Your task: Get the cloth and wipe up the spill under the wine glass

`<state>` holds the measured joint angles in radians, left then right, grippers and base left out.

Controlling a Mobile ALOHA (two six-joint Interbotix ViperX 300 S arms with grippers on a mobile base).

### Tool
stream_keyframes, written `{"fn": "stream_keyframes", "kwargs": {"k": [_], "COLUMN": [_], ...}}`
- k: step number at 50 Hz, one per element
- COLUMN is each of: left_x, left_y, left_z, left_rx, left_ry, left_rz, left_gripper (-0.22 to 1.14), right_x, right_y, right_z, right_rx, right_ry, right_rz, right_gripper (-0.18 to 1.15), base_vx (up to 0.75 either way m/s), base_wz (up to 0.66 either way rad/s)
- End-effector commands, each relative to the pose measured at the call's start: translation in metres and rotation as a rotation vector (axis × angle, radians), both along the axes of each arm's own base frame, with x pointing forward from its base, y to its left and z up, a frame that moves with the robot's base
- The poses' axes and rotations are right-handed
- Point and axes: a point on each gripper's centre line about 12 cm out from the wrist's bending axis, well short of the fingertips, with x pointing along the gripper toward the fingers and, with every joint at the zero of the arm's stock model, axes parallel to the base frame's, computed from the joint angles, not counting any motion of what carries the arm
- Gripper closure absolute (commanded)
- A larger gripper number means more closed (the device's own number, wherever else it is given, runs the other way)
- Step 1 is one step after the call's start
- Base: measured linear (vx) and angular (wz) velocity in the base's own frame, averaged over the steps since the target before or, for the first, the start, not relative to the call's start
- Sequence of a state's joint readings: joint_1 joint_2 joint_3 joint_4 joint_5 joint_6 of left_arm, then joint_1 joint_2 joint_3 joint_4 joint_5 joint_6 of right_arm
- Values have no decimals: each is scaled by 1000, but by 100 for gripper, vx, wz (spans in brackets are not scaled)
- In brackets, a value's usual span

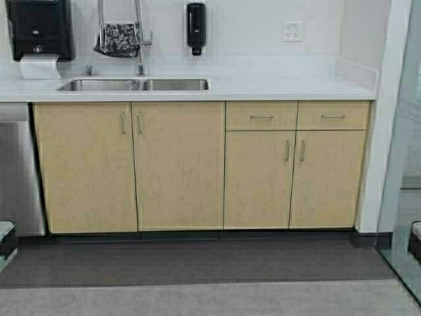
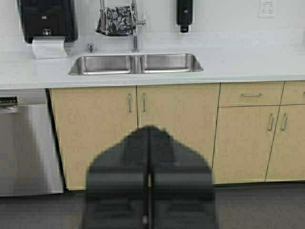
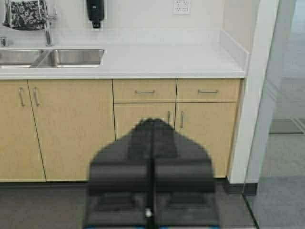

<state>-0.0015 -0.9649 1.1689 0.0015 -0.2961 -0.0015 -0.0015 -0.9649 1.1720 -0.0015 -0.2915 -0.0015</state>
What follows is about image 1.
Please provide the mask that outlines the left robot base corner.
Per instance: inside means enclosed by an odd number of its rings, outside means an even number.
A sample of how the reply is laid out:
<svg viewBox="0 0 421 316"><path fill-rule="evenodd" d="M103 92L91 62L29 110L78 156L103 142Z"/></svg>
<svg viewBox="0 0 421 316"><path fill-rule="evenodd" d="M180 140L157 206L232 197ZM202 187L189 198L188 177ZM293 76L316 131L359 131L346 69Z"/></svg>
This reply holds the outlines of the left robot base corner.
<svg viewBox="0 0 421 316"><path fill-rule="evenodd" d="M1 221L1 271L18 253L16 227L12 221Z"/></svg>

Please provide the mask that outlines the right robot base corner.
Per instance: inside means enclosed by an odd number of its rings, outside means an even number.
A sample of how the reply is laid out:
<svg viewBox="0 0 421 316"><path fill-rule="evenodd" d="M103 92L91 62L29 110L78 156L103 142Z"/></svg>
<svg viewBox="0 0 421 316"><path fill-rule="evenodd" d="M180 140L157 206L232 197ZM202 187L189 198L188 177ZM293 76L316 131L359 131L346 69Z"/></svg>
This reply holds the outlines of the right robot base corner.
<svg viewBox="0 0 421 316"><path fill-rule="evenodd" d="M411 226L410 236L409 236L409 245L408 252L417 260L421 262L421 253L420 253L420 221L414 221Z"/></svg>

